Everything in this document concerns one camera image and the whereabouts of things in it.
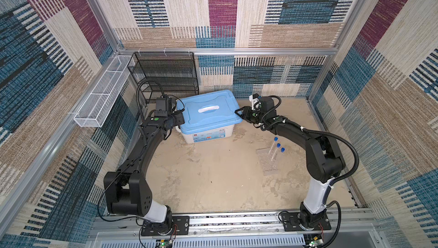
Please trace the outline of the blue plastic lid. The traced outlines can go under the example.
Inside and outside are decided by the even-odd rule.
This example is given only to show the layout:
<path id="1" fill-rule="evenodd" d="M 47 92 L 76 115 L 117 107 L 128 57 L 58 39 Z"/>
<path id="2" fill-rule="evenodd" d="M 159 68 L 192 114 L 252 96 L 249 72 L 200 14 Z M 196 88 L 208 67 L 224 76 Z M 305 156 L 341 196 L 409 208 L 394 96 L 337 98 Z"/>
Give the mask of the blue plastic lid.
<path id="1" fill-rule="evenodd" d="M 228 89 L 183 98 L 177 102 L 177 109 L 184 110 L 185 123 L 180 130 L 191 135 L 239 124 L 242 118 L 235 114 L 239 108 L 234 94 Z"/>

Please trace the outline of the white plastic bin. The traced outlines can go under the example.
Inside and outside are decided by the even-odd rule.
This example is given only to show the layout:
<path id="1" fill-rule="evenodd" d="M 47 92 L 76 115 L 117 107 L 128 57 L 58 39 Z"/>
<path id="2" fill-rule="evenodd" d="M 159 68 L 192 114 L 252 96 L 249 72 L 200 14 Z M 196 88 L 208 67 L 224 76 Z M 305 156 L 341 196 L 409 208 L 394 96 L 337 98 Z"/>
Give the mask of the white plastic bin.
<path id="1" fill-rule="evenodd" d="M 187 144 L 194 144 L 228 138 L 233 134 L 234 127 L 235 124 L 221 127 L 213 125 L 212 127 L 199 126 L 190 128 L 188 125 L 181 125 L 176 127 L 176 130 L 182 134 Z"/>

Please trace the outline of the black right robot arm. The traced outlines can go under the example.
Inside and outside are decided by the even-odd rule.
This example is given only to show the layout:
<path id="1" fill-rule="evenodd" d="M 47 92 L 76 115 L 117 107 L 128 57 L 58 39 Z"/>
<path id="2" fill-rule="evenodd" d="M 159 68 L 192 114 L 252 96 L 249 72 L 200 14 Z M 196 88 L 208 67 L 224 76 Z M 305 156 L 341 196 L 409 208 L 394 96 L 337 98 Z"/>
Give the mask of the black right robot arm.
<path id="1" fill-rule="evenodd" d="M 312 230 L 325 219 L 329 207 L 327 200 L 334 185 L 357 171 L 360 162 L 358 151 L 343 137 L 305 128 L 278 115 L 277 108 L 282 100 L 276 95 L 253 94 L 249 100 L 250 106 L 235 110 L 237 116 L 305 150 L 306 169 L 311 181 L 297 218 L 303 230 Z"/>

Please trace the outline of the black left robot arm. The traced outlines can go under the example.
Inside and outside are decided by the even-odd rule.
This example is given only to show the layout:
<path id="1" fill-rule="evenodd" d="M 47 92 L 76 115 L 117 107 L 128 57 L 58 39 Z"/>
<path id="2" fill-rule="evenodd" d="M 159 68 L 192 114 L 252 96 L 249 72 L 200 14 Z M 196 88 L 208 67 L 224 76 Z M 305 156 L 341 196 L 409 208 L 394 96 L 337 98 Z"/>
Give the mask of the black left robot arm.
<path id="1" fill-rule="evenodd" d="M 120 215 L 120 220 L 136 217 L 154 226 L 172 226 L 171 208 L 153 199 L 152 191 L 147 183 L 146 174 L 149 164 L 159 144 L 167 140 L 172 129 L 185 123 L 185 108 L 177 109 L 182 101 L 173 95 L 166 95 L 163 87 L 154 80 L 142 80 L 136 90 L 138 108 L 140 105 L 141 87 L 155 84 L 161 91 L 156 99 L 156 107 L 152 114 L 140 114 L 140 137 L 130 155 L 114 172 L 108 172 L 103 180 L 105 200 L 110 214 Z"/>

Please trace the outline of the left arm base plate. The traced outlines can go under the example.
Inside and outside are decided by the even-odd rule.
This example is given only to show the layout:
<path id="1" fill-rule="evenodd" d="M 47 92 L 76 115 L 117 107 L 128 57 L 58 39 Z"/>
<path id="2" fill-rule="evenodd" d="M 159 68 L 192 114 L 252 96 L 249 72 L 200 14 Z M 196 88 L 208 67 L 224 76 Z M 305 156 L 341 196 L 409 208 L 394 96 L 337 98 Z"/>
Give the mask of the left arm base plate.
<path id="1" fill-rule="evenodd" d="M 148 222 L 142 226 L 140 235 L 142 237 L 155 236 L 180 236 L 188 235 L 190 225 L 189 216 L 167 217 L 163 223 Z"/>

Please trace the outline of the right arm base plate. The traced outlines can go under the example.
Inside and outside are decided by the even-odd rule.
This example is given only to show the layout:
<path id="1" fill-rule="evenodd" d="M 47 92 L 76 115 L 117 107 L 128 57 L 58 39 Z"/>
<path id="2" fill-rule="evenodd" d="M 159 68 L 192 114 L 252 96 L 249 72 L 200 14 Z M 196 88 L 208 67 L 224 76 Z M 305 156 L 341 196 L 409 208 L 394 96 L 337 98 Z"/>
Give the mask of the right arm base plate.
<path id="1" fill-rule="evenodd" d="M 281 211 L 278 219 L 286 232 L 331 230 L 332 226 L 324 210 L 318 214 L 307 214 L 305 211 Z"/>

